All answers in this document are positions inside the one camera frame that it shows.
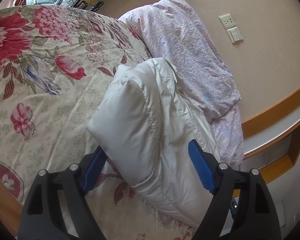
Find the white puffy down jacket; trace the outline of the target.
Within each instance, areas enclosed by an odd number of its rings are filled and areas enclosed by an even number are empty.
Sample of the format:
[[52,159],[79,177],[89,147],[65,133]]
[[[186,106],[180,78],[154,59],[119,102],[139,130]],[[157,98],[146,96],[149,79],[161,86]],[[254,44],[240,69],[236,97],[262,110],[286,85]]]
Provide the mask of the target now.
[[87,130],[124,180],[149,205],[197,228],[212,196],[203,187],[188,145],[220,158],[212,127],[183,94],[166,59],[120,65]]

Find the wooden bedside shelf unit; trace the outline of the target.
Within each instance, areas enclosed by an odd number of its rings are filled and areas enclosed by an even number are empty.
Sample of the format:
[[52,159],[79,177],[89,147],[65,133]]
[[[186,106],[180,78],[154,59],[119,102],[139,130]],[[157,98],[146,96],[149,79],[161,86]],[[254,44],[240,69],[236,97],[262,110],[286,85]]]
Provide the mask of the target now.
[[258,169],[278,213],[281,236],[300,225],[300,88],[242,123],[244,159]]

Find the pink patterned pillow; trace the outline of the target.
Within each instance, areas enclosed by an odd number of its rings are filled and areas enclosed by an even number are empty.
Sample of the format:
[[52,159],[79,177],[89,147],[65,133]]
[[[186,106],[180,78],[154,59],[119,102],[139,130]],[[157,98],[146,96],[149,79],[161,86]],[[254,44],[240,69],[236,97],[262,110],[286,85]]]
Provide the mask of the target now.
[[233,75],[186,0],[160,0],[132,9],[119,20],[133,29],[153,58],[163,57],[176,67],[185,96],[208,122],[222,117],[241,122],[241,95]]
[[234,104],[223,116],[212,120],[211,127],[219,147],[222,163],[239,170],[244,158],[244,139],[239,105]]

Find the floral bed cover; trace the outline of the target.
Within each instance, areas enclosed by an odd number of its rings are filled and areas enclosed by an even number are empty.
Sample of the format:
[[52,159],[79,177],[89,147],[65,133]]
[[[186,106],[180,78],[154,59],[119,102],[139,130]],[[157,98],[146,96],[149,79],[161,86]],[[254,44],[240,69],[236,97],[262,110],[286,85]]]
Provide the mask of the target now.
[[87,131],[121,64],[151,54],[117,19],[79,9],[0,10],[0,212],[23,207],[37,173],[65,170],[97,148]]

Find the white wall light switch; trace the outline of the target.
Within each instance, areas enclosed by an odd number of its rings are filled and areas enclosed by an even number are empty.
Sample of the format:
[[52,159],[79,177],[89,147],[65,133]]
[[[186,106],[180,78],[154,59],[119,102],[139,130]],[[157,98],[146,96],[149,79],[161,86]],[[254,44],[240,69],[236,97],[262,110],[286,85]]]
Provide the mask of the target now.
[[243,41],[242,35],[238,29],[238,27],[233,27],[228,29],[227,31],[228,37],[232,44]]

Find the white wall power socket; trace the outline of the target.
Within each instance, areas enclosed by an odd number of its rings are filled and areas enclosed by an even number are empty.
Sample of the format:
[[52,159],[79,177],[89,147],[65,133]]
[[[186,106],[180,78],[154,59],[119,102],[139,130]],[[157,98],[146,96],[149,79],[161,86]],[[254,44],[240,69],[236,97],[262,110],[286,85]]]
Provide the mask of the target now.
[[231,14],[225,14],[225,15],[219,16],[219,20],[225,30],[228,30],[228,29],[231,29],[231,28],[234,28],[237,26],[237,24]]

